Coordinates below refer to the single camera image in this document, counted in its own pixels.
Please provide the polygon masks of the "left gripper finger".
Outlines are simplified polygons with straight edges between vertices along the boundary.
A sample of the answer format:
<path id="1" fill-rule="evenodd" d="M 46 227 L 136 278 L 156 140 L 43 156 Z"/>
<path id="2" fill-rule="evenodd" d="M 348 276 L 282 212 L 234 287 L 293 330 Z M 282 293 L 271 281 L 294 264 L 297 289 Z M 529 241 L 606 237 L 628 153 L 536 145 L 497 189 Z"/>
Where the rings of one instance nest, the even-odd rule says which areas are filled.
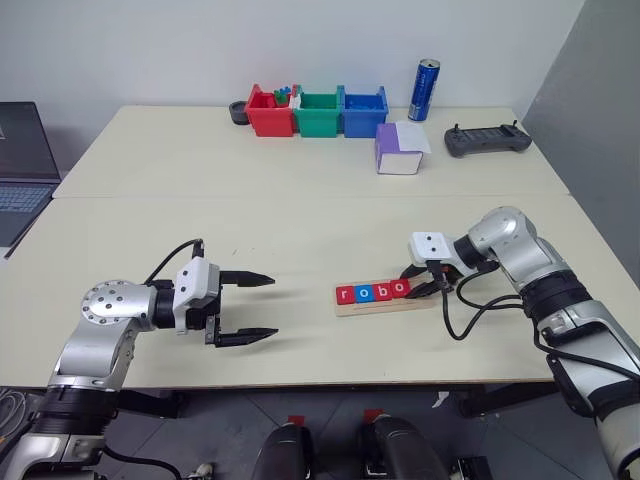
<path id="1" fill-rule="evenodd" d="M 214 346 L 217 348 L 227 348 L 249 345 L 278 333 L 274 328 L 243 328 L 233 333 L 216 333 L 214 335 Z"/>
<path id="2" fill-rule="evenodd" d="M 275 280 L 268 275 L 251 271 L 222 270 L 220 283 L 223 285 L 236 285 L 241 288 L 253 288 L 272 285 Z"/>

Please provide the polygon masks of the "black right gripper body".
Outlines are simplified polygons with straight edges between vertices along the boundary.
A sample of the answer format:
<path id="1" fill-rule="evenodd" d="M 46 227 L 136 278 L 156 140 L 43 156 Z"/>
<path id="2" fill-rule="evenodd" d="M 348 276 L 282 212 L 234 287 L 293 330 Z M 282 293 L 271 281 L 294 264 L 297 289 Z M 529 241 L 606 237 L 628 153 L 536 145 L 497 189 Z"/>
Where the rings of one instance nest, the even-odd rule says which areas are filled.
<path id="1" fill-rule="evenodd" d="M 432 280 L 438 281 L 442 287 L 441 290 L 449 291 L 450 287 L 457 282 L 457 277 L 454 275 L 452 266 L 449 264 L 443 264 L 439 260 L 428 260 L 424 266 L 432 276 Z"/>

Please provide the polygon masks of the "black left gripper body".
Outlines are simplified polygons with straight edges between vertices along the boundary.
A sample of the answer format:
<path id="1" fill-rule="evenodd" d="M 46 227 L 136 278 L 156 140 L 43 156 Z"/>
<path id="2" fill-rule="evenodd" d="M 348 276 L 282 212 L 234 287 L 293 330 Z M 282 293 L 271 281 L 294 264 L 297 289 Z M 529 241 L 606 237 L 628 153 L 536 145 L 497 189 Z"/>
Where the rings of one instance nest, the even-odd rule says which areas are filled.
<path id="1" fill-rule="evenodd" d="M 195 279 L 195 289 L 187 303 L 186 327 L 189 331 L 203 331 L 205 343 L 221 345 L 220 326 L 222 286 L 218 267 L 201 271 Z"/>

